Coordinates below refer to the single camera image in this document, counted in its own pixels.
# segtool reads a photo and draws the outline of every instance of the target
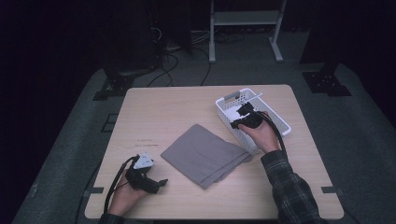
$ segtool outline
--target table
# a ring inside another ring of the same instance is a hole
[[[279,10],[271,11],[215,11],[214,0],[210,6],[210,41],[209,41],[209,61],[216,61],[215,52],[215,26],[226,25],[265,25],[274,24],[274,36],[269,37],[271,48],[274,52],[276,61],[283,63],[283,57],[277,46],[277,38],[285,13],[287,0],[281,0]]]
[[[198,123],[227,142],[239,145],[217,115],[220,97],[251,88],[292,128],[284,137],[294,171],[310,185],[322,217],[344,215],[336,193],[323,193],[332,182],[290,86],[210,86],[139,88],[128,90],[85,215],[99,218],[106,194],[120,166],[128,158],[145,151],[155,161],[148,177],[169,179],[155,195],[141,200],[127,217],[137,219],[276,219],[272,187],[260,157],[239,165],[232,173],[208,189],[201,189],[167,161],[161,153],[190,126]]]

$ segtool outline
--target shirt cuff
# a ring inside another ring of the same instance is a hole
[[[282,150],[271,151],[262,156],[262,165],[272,184],[274,178],[283,179],[283,177],[287,177],[288,174],[293,173],[288,157]]]
[[[123,217],[106,213],[100,217],[99,224],[122,224],[124,221]]]

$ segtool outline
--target white metal stand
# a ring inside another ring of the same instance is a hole
[[[279,10],[271,11],[230,11],[230,12],[215,12],[214,1],[212,0],[210,6],[210,41],[209,41],[209,61],[214,63],[216,61],[215,53],[215,26],[218,25],[265,25],[274,24],[276,26],[274,36],[269,38],[271,47],[278,63],[283,62],[283,57],[277,46],[277,38],[280,31],[280,25],[283,20],[283,15],[287,0],[282,0]]]

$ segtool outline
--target person's right hand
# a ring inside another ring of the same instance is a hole
[[[108,213],[123,217],[126,213],[128,213],[134,205],[146,195],[149,195],[147,192],[142,189],[133,189],[132,186],[128,183],[128,180],[125,177],[128,169],[124,170],[122,176],[120,177],[120,181],[116,186],[116,189],[113,194],[113,199],[111,201],[111,205],[108,208]]]
[[[262,113],[264,114],[264,116],[269,118],[266,112]],[[276,134],[265,120],[263,120],[262,124],[255,129],[249,128],[248,126],[243,124],[239,124],[238,128],[242,132],[248,134],[253,139],[256,146],[264,153],[279,150],[279,143],[277,141]]]

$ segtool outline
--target plaid sleeve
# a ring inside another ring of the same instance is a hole
[[[293,172],[283,151],[265,154],[262,165],[273,186],[280,223],[327,223],[319,216],[311,188]]]

